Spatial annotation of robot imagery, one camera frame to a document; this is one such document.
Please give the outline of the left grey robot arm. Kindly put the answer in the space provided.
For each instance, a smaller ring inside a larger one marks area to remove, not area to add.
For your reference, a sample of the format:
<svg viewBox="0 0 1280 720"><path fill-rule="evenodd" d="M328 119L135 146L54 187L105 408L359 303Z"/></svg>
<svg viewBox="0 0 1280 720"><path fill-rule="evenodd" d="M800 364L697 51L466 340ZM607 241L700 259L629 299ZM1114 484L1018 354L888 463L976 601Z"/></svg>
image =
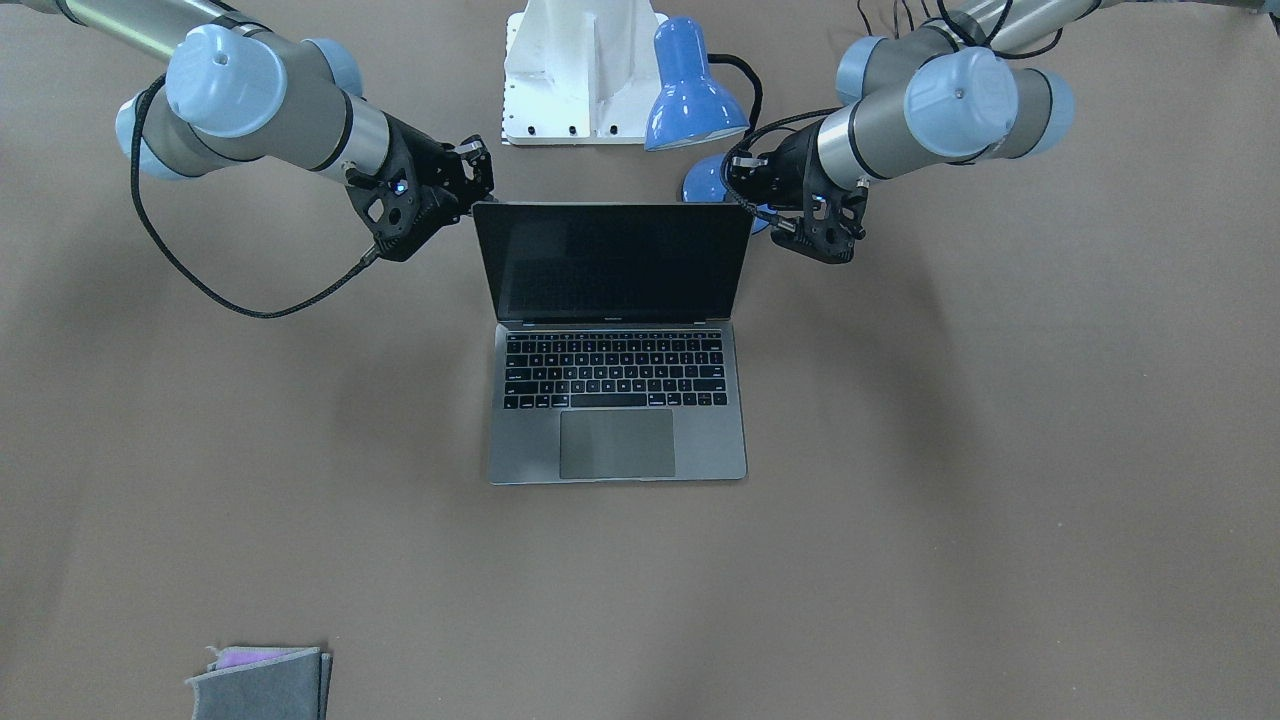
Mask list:
<svg viewBox="0 0 1280 720"><path fill-rule="evenodd" d="M844 54L840 105L771 151L722 160L724 196L759 213L837 202L933 165L1019 159L1068 135L1076 100L1052 72L1014 68L1030 45L1101 9L1098 1L969 1L899 38Z"/></svg>

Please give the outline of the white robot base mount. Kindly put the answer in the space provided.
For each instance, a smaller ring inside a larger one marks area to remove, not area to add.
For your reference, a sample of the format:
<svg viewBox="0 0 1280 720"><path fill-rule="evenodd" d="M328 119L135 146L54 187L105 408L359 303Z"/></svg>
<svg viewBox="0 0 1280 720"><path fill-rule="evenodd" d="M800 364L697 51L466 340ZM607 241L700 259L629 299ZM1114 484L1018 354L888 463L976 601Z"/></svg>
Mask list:
<svg viewBox="0 0 1280 720"><path fill-rule="evenodd" d="M660 91L649 1L530 1L506 22L502 140L513 146L645 142Z"/></svg>

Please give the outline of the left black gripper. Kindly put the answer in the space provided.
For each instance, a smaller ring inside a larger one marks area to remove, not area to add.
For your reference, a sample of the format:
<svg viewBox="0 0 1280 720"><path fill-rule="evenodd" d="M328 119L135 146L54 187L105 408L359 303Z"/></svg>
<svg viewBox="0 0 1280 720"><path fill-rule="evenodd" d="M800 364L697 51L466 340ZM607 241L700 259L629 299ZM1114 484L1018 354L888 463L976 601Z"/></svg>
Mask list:
<svg viewBox="0 0 1280 720"><path fill-rule="evenodd" d="M810 161L815 129L787 129L780 143L760 155L751 146L769 132L758 131L731 149L722 159L722 181L742 202L773 211L800 214L800 195Z"/></svg>

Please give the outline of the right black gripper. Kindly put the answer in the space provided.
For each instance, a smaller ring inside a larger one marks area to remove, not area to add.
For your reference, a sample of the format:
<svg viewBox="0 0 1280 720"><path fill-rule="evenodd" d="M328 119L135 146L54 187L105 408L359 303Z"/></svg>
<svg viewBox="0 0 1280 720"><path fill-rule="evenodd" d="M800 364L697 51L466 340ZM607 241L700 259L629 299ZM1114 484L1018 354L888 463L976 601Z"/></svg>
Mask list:
<svg viewBox="0 0 1280 720"><path fill-rule="evenodd" d="M415 225L454 224L474 204L492 199L492 154L480 135L443 143L396 117L388 120L387 183L413 211Z"/></svg>

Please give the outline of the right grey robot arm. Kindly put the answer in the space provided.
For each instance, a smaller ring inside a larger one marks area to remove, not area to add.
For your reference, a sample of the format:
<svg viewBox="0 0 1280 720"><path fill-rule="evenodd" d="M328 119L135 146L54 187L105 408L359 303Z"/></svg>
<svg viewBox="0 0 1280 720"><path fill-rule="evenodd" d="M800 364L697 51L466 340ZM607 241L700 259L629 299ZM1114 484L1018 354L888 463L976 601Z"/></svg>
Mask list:
<svg viewBox="0 0 1280 720"><path fill-rule="evenodd" d="M436 142L364 97L355 56L330 38L298 42L223 1L32 1L165 63L164 104L140 164L195 178L275 158L346 187L385 232L434 232L486 201L492 159L479 137Z"/></svg>

